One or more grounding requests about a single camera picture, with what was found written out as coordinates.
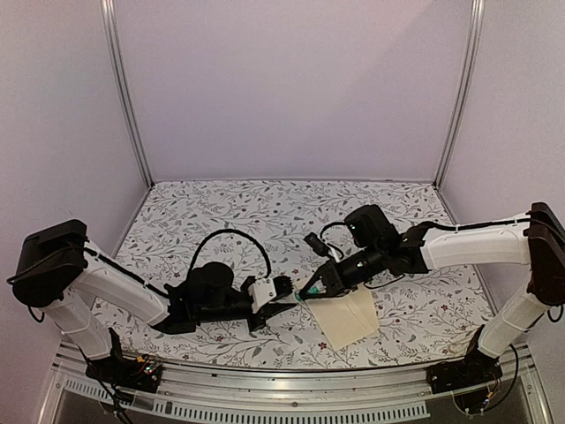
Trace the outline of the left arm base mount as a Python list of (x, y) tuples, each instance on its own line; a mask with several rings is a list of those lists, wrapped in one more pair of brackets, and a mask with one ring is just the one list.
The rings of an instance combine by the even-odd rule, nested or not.
[(147, 354), (136, 359), (125, 358), (119, 336), (113, 329), (109, 329), (109, 334), (109, 357), (89, 360), (86, 376), (114, 386), (156, 393), (162, 378), (162, 363)]

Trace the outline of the green white glue stick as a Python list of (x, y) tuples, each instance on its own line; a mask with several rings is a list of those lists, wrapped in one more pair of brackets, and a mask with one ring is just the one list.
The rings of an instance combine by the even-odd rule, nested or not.
[(321, 299), (323, 294), (324, 292), (320, 291), (316, 286), (297, 288), (294, 292), (294, 296), (299, 302)]

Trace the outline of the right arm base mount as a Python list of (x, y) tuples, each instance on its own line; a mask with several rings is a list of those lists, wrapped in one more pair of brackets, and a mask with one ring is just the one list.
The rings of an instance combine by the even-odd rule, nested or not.
[(499, 360), (482, 353), (478, 349), (478, 339), (479, 331), (471, 339), (461, 359), (443, 361), (426, 369), (426, 382), (433, 394), (493, 382), (502, 377)]

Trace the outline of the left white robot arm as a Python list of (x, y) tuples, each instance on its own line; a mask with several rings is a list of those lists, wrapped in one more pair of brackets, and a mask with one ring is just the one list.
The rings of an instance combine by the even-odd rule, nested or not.
[(250, 331), (295, 303), (286, 276), (249, 276), (235, 288), (230, 266), (211, 261), (190, 265), (177, 286), (158, 289), (109, 258), (87, 236), (87, 227), (72, 219), (27, 236), (17, 271), (7, 280), (23, 305), (42, 310), (98, 370), (113, 383), (131, 376), (115, 332), (102, 326), (82, 293), (104, 299), (166, 335), (193, 333), (202, 323), (244, 320)]

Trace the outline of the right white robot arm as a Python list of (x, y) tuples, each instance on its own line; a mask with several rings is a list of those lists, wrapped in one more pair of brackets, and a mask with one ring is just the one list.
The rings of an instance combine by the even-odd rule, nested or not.
[(529, 275), (489, 322), (476, 331), (456, 377), (474, 385), (551, 307), (564, 303), (564, 226), (544, 202), (495, 221), (445, 225), (424, 221), (400, 232), (377, 205), (362, 206), (343, 220), (358, 252), (319, 266), (299, 297), (343, 296), (383, 271), (424, 275), (463, 265), (526, 267)]

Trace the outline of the cream envelope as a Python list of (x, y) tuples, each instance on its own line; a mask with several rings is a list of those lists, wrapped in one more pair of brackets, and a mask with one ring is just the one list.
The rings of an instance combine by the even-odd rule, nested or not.
[(308, 337), (322, 338), (335, 351), (374, 335), (380, 328), (373, 294), (361, 286), (341, 298), (299, 301), (312, 319)]

